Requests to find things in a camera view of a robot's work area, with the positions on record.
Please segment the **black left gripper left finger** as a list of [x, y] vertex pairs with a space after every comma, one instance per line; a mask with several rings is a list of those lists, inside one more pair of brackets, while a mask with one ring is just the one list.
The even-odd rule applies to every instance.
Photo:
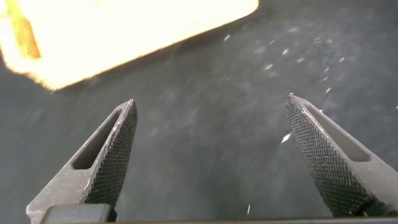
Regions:
[[137, 126], [134, 100], [117, 106], [26, 206], [32, 223], [56, 207], [105, 204], [115, 207], [123, 187]]

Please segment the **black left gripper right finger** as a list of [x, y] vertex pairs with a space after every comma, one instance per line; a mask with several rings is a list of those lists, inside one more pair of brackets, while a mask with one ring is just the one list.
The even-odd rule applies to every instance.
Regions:
[[303, 98], [290, 94], [285, 115], [334, 216], [397, 215], [396, 170]]

